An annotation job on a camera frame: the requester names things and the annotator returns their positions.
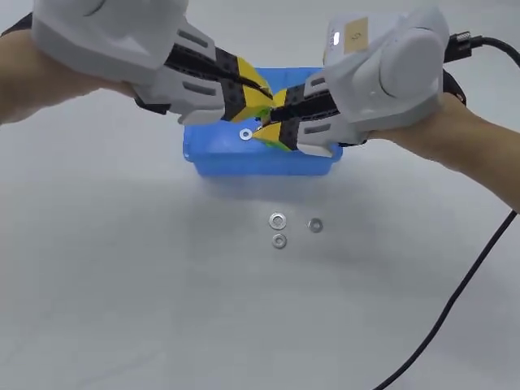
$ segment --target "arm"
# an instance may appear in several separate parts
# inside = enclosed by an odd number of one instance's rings
[[[77,73],[47,57],[35,47],[28,30],[0,38],[0,124],[98,89],[133,97],[129,85]]]
[[[489,123],[444,95],[443,110],[410,128],[372,132],[477,181],[520,212],[520,133]]]

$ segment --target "human hand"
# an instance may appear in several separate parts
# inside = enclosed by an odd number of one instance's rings
[[[99,89],[135,96],[128,84],[80,74],[54,61],[33,44],[29,30],[0,38],[0,123],[18,122]]]

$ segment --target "hand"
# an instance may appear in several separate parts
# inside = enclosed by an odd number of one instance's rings
[[[98,89],[135,96],[130,85],[77,73],[44,55],[29,30],[0,38],[0,123],[18,122]]]
[[[440,112],[407,128],[374,131],[369,138],[394,142],[422,158],[458,171],[461,141],[475,137],[475,129],[483,123],[486,121],[468,110],[459,98],[444,93]]]

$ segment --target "cable connector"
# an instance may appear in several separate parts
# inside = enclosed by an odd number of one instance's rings
[[[444,52],[444,63],[471,57],[473,50],[472,41],[471,32],[469,31],[451,35]]]

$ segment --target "wrist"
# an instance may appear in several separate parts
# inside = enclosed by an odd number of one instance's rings
[[[373,132],[370,138],[391,141],[419,157],[460,171],[485,151],[485,136],[475,134],[485,123],[445,93],[439,112],[407,128]]]

